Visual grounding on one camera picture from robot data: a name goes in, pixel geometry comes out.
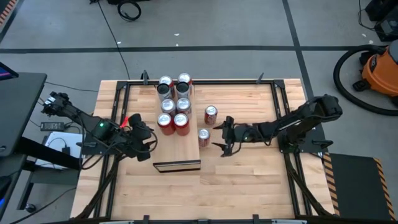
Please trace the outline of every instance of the black hose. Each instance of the black hose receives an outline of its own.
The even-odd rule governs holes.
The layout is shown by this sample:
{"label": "black hose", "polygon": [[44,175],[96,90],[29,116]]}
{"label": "black hose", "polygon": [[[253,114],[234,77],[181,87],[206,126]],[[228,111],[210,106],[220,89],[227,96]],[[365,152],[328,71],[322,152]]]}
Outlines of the black hose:
{"label": "black hose", "polygon": [[359,106],[360,108],[366,109],[370,112],[381,114],[381,115],[387,115],[387,116],[398,116],[398,110],[388,110],[384,108],[379,108],[377,106],[370,105],[369,103],[365,103],[364,101],[358,99],[354,95],[352,95],[350,92],[348,92],[343,84],[341,84],[340,80],[340,69],[341,66],[343,66],[344,62],[350,58],[353,54],[362,52],[362,51],[369,51],[374,54],[382,54],[386,51],[385,47],[380,47],[376,45],[361,45],[356,47],[353,50],[348,51],[345,53],[341,58],[337,61],[337,64],[335,66],[335,69],[333,71],[333,81],[335,82],[337,90],[350,102],[354,103],[355,105]]}
{"label": "black hose", "polygon": [[[124,4],[132,4],[133,6],[135,6],[138,9],[138,15],[136,17],[131,17],[131,16],[129,16],[129,14],[123,12],[121,10],[121,7]],[[140,18],[140,16],[141,16],[141,8],[139,7],[138,3],[136,3],[133,0],[123,0],[123,1],[121,1],[118,4],[118,13],[119,13],[120,17],[122,17],[122,19],[124,19],[125,21],[132,22],[132,21],[135,21],[138,18]]]}

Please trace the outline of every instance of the wooden table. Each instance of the wooden table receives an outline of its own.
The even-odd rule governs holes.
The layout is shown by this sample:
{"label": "wooden table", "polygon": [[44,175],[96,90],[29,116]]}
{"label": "wooden table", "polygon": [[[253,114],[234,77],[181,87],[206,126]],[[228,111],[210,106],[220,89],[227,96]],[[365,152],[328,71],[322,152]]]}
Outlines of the wooden table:
{"label": "wooden table", "polygon": [[[301,82],[284,81],[289,105],[294,110],[305,102]],[[101,82],[95,115],[110,118],[115,88],[116,81]],[[235,123],[276,119],[271,88],[264,85],[197,85],[195,94],[199,128],[207,128],[203,117],[208,105],[218,108],[217,124],[227,115]],[[147,125],[154,127],[155,97],[154,86],[131,88],[127,115],[140,113]],[[116,121],[120,120],[120,111]],[[222,143],[221,131],[211,130],[211,140]],[[241,152],[232,157],[220,155],[220,148],[210,145],[200,150],[200,171],[166,174],[157,172],[151,159],[123,160],[118,170],[112,219],[142,220],[144,215],[150,215],[151,220],[252,219],[253,214],[260,218],[294,217],[284,158],[276,140],[269,147],[263,143],[243,144]],[[334,213],[321,160],[310,154],[301,154],[301,158],[308,188],[326,210]],[[78,215],[96,192],[100,171],[101,162],[80,173],[71,217]],[[296,189],[300,211],[305,214],[301,192],[297,186]],[[101,215],[105,214],[107,195],[106,192],[103,197]]]}

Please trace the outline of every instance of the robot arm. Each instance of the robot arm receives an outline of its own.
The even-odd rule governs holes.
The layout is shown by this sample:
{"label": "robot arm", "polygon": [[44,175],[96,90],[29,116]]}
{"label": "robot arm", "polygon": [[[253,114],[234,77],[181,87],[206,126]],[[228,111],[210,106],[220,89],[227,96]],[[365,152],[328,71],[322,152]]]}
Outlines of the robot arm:
{"label": "robot arm", "polygon": [[343,114],[334,96],[324,95],[308,100],[297,110],[273,122],[234,124],[234,119],[226,117],[226,121],[214,129],[222,129],[226,144],[213,143],[223,150],[222,156],[232,156],[234,142],[267,142],[281,135],[286,144],[296,146],[305,139],[305,133],[320,123],[334,121]]}
{"label": "robot arm", "polygon": [[118,124],[99,116],[91,116],[73,106],[66,93],[52,92],[44,103],[42,113],[49,116],[57,115],[67,117],[82,126],[88,134],[106,147],[118,145],[118,151],[130,158],[136,157],[138,161],[150,158],[149,148],[155,141],[143,143],[151,137],[152,130],[141,121],[140,114],[129,118],[131,131],[125,131]]}

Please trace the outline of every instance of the can lid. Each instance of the can lid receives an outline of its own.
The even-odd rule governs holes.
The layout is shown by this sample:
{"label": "can lid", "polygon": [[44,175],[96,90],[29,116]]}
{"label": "can lid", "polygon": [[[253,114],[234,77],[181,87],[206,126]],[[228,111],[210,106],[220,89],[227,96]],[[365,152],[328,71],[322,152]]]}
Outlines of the can lid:
{"label": "can lid", "polygon": [[200,139],[208,139],[210,137],[210,133],[206,129],[201,129],[198,131],[198,137]]}
{"label": "can lid", "polygon": [[160,79],[159,79],[159,84],[162,84],[162,83],[166,83],[166,84],[171,84],[172,83],[172,79],[170,78],[170,77],[168,77],[167,75],[165,75],[165,76],[162,76]]}
{"label": "can lid", "polygon": [[175,104],[173,100],[166,99],[162,102],[163,110],[172,110],[175,108]]}
{"label": "can lid", "polygon": [[178,76],[178,81],[179,82],[186,82],[188,83],[189,81],[191,81],[191,76],[188,73],[181,73]]}
{"label": "can lid", "polygon": [[168,125],[170,124],[170,122],[172,122],[172,117],[166,113],[163,113],[159,115],[159,117],[157,118],[157,122],[163,126]]}
{"label": "can lid", "polygon": [[170,87],[166,83],[159,84],[156,89],[159,94],[166,94],[170,91]]}
{"label": "can lid", "polygon": [[177,91],[185,93],[189,90],[189,84],[187,82],[179,82],[176,86]]}
{"label": "can lid", "polygon": [[181,110],[188,109],[191,106],[191,102],[189,102],[186,98],[181,98],[177,101],[177,108]]}
{"label": "can lid", "polygon": [[217,114],[217,108],[216,108],[215,106],[208,106],[208,107],[206,108],[206,113],[207,113],[208,115]]}
{"label": "can lid", "polygon": [[184,126],[188,123],[188,117],[185,114],[177,114],[174,117],[174,123],[177,126]]}

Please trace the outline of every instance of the gray floor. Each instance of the gray floor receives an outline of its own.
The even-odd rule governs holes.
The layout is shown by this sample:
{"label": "gray floor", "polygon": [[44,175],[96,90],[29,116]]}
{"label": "gray floor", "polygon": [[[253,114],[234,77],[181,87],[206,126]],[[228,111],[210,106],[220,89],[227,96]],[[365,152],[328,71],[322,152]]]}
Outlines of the gray floor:
{"label": "gray floor", "polygon": [[[363,7],[368,3],[363,0]],[[175,47],[220,45],[293,46],[284,5],[280,0],[151,0],[141,2],[142,17],[133,23],[123,21],[116,7],[101,2],[120,47]],[[358,0],[288,0],[298,40],[302,46],[347,46],[374,42],[375,33],[358,25]],[[371,25],[366,15],[365,24]],[[97,4],[82,0],[24,0],[1,49],[60,49],[115,47],[113,38]],[[344,115],[323,125],[325,135],[334,140],[329,150],[342,154],[381,159],[393,204],[398,206],[398,138],[396,118],[361,110],[336,92],[332,71],[341,51],[306,51],[303,57],[315,95],[339,97]],[[186,71],[194,78],[302,78],[296,52],[270,50],[124,52],[131,78],[143,69],[151,78],[175,77]],[[48,81],[95,90],[101,80],[127,78],[118,53],[0,54],[0,61],[19,72],[43,72]],[[358,61],[343,67],[346,83],[358,77]],[[95,93],[82,93],[46,85],[42,98],[51,91],[65,91],[79,108],[90,112]],[[361,97],[383,106],[392,106],[384,96],[365,93]],[[48,118],[35,108],[33,121],[60,121]],[[41,141],[44,134],[31,124],[24,135]],[[27,178],[21,176],[18,188],[1,223],[27,215],[15,210]],[[37,185],[29,199],[46,204],[69,186]],[[65,220],[70,213],[73,193],[68,193],[39,215],[23,223]]]}

